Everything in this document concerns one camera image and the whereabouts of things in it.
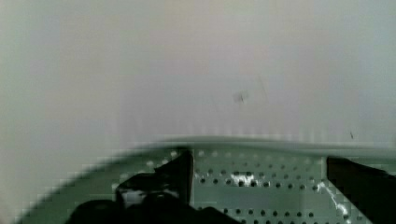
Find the perforated metal panel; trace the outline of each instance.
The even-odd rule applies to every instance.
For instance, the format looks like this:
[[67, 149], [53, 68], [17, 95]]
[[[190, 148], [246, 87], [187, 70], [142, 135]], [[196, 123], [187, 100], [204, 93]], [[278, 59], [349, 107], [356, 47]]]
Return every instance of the perforated metal panel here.
[[[323, 156], [235, 142], [186, 145], [194, 155], [191, 205], [197, 209], [213, 206], [248, 224], [371, 223], [326, 179]], [[64, 223], [78, 204], [113, 199], [120, 182], [177, 155], [157, 145], [114, 160], [52, 193], [20, 223]]]

